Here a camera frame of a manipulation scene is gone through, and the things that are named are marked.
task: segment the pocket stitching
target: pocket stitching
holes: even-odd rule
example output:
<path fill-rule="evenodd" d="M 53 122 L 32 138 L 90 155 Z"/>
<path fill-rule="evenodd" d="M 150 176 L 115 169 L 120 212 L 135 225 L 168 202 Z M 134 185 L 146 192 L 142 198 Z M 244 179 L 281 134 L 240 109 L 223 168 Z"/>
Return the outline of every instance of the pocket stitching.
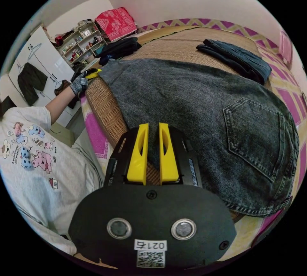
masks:
<path fill-rule="evenodd" d="M 259 106 L 262 109 L 265 109 L 271 113 L 274 113 L 276 115 L 278 115 L 279 118 L 279 123 L 281 123 L 281 119 L 283 119 L 282 121 L 284 122 L 284 116 L 282 113 L 277 112 L 275 110 L 272 110 L 270 108 L 268 108 L 267 106 L 264 106 L 258 102 L 255 102 L 253 100 L 247 99 L 245 97 L 242 97 L 240 100 L 234 102 L 233 104 L 231 104 L 230 106 L 226 107 L 223 109 L 223 114 L 224 114 L 224 118 L 225 118 L 225 122 L 226 122 L 226 132 L 227 132 L 227 143 L 228 143 L 228 149 L 230 152 L 234 153 L 235 155 L 239 156 L 240 158 L 242 158 L 245 162 L 247 162 L 248 164 L 250 164 L 251 166 L 253 166 L 255 169 L 257 169 L 260 173 L 262 173 L 266 178 L 268 178 L 271 182 L 274 182 L 278 173 L 279 168 L 281 167 L 282 164 L 282 160 L 284 158 L 284 142 L 280 143 L 280 145 L 282 145 L 282 148 L 280 147 L 279 149 L 279 155 L 277 158 L 277 161 L 273 167 L 273 173 L 270 175 L 270 172 L 263 167 L 261 164 L 258 163 L 258 161 L 250 161 L 247 158 L 247 155 L 240 152 L 238 150 L 238 148 L 236 147 L 236 145 L 234 144 L 234 142 L 236 141 L 236 138 L 234 136 L 233 130 L 232 130 L 232 123 L 231 123 L 231 111 L 235 110 L 236 108 L 238 108 L 239 106 L 241 106 L 242 104 L 244 104 L 245 102 L 250 102 L 256 106 Z M 285 125 L 283 124 L 283 132 L 282 130 L 279 128 L 280 134 L 279 137 L 282 136 L 281 133 L 283 133 L 283 138 L 285 137 Z"/>

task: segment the person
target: person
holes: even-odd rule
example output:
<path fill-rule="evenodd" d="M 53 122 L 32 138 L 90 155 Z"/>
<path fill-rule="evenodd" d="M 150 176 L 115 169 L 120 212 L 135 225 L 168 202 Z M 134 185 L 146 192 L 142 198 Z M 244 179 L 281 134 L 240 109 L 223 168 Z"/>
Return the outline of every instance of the person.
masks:
<path fill-rule="evenodd" d="M 0 171 L 12 201 L 40 237 L 72 256 L 78 255 L 68 235 L 74 211 L 84 197 L 103 186 L 105 173 L 86 130 L 72 148 L 48 132 L 86 89 L 85 76 L 83 72 L 45 107 L 10 108 L 0 119 Z"/>

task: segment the label sticker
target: label sticker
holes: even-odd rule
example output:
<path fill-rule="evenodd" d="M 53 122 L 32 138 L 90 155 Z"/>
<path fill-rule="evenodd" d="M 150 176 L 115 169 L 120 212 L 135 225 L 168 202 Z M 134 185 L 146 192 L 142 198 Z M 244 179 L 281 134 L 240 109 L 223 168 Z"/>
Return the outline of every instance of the label sticker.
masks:
<path fill-rule="evenodd" d="M 165 267 L 165 251 L 138 250 L 137 267 L 143 267 L 143 268 Z"/>
<path fill-rule="evenodd" d="M 148 240 L 134 240 L 134 250 L 141 251 L 166 251 L 167 241 L 148 241 Z"/>

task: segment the denim jeans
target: denim jeans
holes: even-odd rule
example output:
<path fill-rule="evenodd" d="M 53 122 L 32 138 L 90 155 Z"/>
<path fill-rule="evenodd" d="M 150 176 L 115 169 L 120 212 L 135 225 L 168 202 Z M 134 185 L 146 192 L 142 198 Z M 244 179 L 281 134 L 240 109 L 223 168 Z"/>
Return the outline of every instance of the denim jeans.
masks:
<path fill-rule="evenodd" d="M 274 93 L 217 68 L 159 59 L 111 59 L 99 75 L 128 128 L 149 123 L 148 160 L 157 169 L 164 122 L 191 140 L 203 187 L 229 209 L 266 217 L 287 205 L 299 139 Z"/>
<path fill-rule="evenodd" d="M 241 76 L 262 85 L 268 79 L 272 69 L 270 65 L 254 53 L 226 42 L 205 39 L 197 50 L 219 59 Z"/>

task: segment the jeans back pocket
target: jeans back pocket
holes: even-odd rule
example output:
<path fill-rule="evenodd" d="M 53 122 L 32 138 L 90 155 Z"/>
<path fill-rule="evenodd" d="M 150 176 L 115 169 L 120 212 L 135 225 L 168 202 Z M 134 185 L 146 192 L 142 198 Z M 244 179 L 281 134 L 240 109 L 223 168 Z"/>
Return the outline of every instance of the jeans back pocket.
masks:
<path fill-rule="evenodd" d="M 274 182 L 284 158 L 282 113 L 244 97 L 223 109 L 223 113 L 228 150 Z"/>

